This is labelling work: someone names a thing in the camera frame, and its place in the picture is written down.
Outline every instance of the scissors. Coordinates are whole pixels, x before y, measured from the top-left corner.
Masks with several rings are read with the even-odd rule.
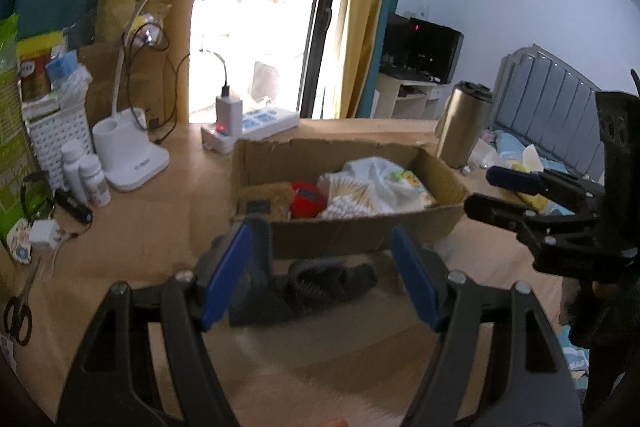
[[[4,329],[6,330],[9,338],[14,338],[15,341],[21,346],[29,344],[31,339],[31,328],[33,326],[33,319],[31,318],[31,308],[29,308],[29,292],[31,291],[31,285],[36,278],[38,267],[40,266],[41,259],[38,259],[27,282],[20,292],[20,296],[11,297],[4,308]],[[24,326],[24,322],[27,323],[27,331],[24,336],[20,337],[20,332]]]

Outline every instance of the door frame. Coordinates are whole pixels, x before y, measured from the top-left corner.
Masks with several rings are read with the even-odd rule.
[[[333,2],[334,0],[314,0],[311,11],[298,92],[298,111],[302,118],[311,118],[313,115],[324,42],[331,23]]]

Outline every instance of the green package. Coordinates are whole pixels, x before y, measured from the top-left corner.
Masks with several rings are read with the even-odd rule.
[[[18,17],[0,21],[0,239],[24,217],[20,204],[20,186],[24,177],[36,170],[31,153],[18,93],[15,39]]]

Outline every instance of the cardboard box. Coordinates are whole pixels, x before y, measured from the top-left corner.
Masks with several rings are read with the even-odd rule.
[[[232,214],[238,214],[241,187],[274,182],[315,184],[345,162],[380,156],[412,170],[438,205],[421,212],[356,219],[272,221],[276,259],[342,256],[390,248],[391,229],[404,225],[424,243],[449,235],[463,215],[469,195],[444,162],[425,149],[366,140],[293,139],[289,142],[236,142],[232,160]]]
[[[100,42],[78,50],[78,61],[85,65],[94,78],[89,85],[85,103],[89,127],[93,127],[98,121],[111,114],[113,79],[119,52],[119,41]],[[166,52],[146,48],[136,55],[131,70],[129,85],[131,103],[134,107],[145,110],[146,124],[149,129],[154,129],[164,122],[162,75],[165,59]],[[126,107],[129,107],[129,101],[126,76],[123,74],[118,93],[118,110]]]

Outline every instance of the desk surface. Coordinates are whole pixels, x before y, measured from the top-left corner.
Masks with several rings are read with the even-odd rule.
[[[428,121],[303,121],[278,139],[342,136],[433,146],[433,130],[434,122]],[[61,249],[52,280],[36,282],[31,291],[33,335],[27,348],[17,350],[18,373],[51,417],[82,334],[111,283],[162,282],[192,266],[211,239],[226,230],[230,156],[205,152],[196,125],[178,126],[165,144],[172,155],[168,169],[139,190],[114,193],[111,204],[97,209],[92,229]],[[470,190],[498,195],[480,172],[460,177]],[[477,282],[508,287],[527,279],[550,317],[558,315],[559,279],[533,272],[530,254],[513,234],[463,218],[436,249],[450,268],[463,269]],[[219,324],[205,335],[243,426],[315,426],[336,417],[353,426],[398,425],[435,337],[398,291],[389,256],[353,256],[349,262],[363,261],[374,263],[380,281],[356,303],[272,328],[232,330]],[[286,270],[284,262],[277,263],[276,271]],[[24,277],[26,271],[18,269],[17,282]],[[487,333],[481,346],[488,345]],[[162,400],[175,414],[159,328],[151,328],[151,338]],[[482,354],[477,358],[468,407],[474,405],[486,363]]]

